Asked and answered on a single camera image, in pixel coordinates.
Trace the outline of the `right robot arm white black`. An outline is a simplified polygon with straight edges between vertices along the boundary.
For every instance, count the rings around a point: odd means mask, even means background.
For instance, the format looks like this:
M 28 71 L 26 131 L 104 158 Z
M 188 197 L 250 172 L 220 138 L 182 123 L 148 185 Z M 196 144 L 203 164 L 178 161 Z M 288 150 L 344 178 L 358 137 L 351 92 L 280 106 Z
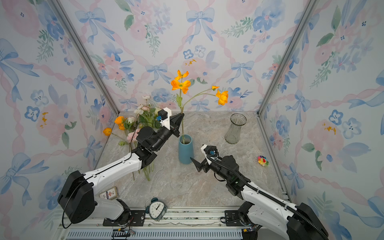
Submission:
M 197 170 L 213 171 L 225 182 L 228 191 L 244 200 L 239 216 L 246 224 L 263 226 L 286 240 L 327 240 L 329 234 L 314 211 L 306 204 L 299 206 L 267 193 L 239 171 L 233 156 L 212 156 L 200 163 L 192 159 Z

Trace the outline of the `pink carnation flower stem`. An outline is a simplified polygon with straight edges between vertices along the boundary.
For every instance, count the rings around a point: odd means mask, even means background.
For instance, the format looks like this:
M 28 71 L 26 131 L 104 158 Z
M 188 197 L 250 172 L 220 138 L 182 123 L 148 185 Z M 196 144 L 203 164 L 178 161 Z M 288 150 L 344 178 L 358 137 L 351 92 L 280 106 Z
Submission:
M 130 151 L 132 151 L 134 148 L 138 146 L 137 137 L 139 135 L 140 129 L 136 129 L 134 132 L 131 132 L 127 136 L 127 142 L 129 143 Z M 139 173 L 143 172 L 145 174 L 145 177 L 147 181 L 151 180 L 150 173 L 151 173 L 151 166 L 147 166 L 143 168 L 142 170 L 139 170 Z

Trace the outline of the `teal ceramic vase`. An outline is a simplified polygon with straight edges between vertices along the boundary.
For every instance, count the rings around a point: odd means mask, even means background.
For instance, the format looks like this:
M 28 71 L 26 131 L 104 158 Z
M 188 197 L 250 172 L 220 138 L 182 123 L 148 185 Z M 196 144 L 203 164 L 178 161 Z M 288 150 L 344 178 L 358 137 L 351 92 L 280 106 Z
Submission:
M 194 158 L 193 139 L 189 135 L 183 135 L 179 138 L 179 161 L 184 165 L 192 163 Z

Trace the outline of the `white flower stem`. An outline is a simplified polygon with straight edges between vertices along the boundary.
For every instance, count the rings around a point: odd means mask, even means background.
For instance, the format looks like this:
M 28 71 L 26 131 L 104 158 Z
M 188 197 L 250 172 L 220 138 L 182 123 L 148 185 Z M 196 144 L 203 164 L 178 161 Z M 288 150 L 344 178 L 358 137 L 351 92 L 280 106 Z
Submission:
M 140 128 L 149 126 L 155 129 L 159 129 L 161 124 L 158 120 L 158 112 L 161 110 L 150 103 L 151 96 L 144 95 L 142 98 L 145 100 L 145 104 L 140 104 L 136 110 L 135 115 L 138 118 L 138 124 Z

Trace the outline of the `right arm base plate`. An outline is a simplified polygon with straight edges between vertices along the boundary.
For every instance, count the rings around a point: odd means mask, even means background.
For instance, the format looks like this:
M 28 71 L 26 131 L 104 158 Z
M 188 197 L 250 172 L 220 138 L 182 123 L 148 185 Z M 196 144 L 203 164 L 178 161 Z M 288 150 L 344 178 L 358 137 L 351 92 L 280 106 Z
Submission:
M 225 224 L 227 227 L 242 227 L 242 228 L 252 228 L 258 226 L 257 224 L 252 223 L 249 219 L 246 220 L 245 216 L 239 215 L 237 210 L 225 210 L 224 216 L 220 218 L 222 224 Z

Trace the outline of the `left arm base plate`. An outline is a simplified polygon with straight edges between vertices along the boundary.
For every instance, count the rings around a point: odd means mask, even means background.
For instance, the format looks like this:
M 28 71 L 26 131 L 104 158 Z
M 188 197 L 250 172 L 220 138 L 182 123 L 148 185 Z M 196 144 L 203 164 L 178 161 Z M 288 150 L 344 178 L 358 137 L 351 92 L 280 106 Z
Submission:
M 105 218 L 104 227 L 142 227 L 146 218 L 145 210 L 124 211 L 116 220 Z

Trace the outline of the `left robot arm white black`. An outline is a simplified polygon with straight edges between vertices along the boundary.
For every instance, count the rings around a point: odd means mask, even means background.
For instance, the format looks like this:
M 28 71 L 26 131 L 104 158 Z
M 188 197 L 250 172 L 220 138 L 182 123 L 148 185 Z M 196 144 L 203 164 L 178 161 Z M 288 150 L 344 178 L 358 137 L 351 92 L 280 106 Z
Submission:
M 58 196 L 63 216 L 68 217 L 71 224 L 88 218 L 104 218 L 122 227 L 129 225 L 133 216 L 124 201 L 106 200 L 95 195 L 120 178 L 149 166 L 172 135 L 180 136 L 184 116 L 183 113 L 172 115 L 170 109 L 164 108 L 159 111 L 161 128 L 155 131 L 149 126 L 143 127 L 137 136 L 137 147 L 129 154 L 84 174 L 72 172 Z

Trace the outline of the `orange poppy flower stem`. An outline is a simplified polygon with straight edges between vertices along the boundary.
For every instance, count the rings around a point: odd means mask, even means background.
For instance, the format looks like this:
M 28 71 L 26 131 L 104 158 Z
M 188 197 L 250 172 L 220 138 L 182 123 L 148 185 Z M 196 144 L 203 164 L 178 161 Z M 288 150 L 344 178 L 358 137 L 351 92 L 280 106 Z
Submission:
M 186 95 L 189 91 L 189 88 L 192 86 L 192 83 L 190 80 L 186 80 L 187 76 L 189 75 L 189 72 L 186 71 L 185 73 L 182 73 L 180 70 L 177 70 L 177 76 L 174 78 L 174 80 L 171 81 L 172 90 L 173 91 L 179 91 L 178 94 L 176 94 L 176 102 L 178 104 L 178 107 L 181 110 L 181 113 L 184 113 L 185 106 L 194 98 L 198 96 L 208 95 L 208 96 L 214 96 L 218 99 L 218 105 L 224 106 L 229 99 L 229 92 L 223 91 L 221 92 L 219 90 L 219 87 L 212 86 L 210 89 L 203 90 L 196 95 L 190 97 L 189 100 L 187 100 L 185 103 L 183 102 L 183 96 Z

